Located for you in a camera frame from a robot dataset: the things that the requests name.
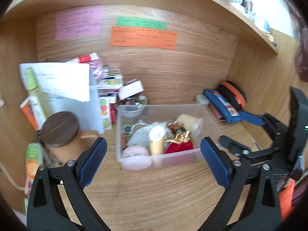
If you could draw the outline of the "person's right hand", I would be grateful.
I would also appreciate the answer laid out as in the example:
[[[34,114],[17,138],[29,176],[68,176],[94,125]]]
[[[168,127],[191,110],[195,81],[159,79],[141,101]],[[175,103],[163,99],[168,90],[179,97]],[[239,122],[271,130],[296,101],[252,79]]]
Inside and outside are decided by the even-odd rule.
[[[287,189],[289,187],[293,187],[293,185],[295,184],[295,181],[291,178],[288,178],[283,184],[282,184],[282,187],[281,189],[284,190],[284,189]]]

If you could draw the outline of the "orange sleeve forearm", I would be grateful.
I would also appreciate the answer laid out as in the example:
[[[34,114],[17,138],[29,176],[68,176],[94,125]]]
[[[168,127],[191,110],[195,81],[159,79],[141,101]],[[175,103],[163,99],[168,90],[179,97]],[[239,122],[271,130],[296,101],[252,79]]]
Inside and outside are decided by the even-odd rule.
[[[280,208],[283,221],[289,216],[289,214],[293,210],[292,197],[294,189],[295,189],[295,184],[293,185],[293,187],[284,189],[279,193]]]

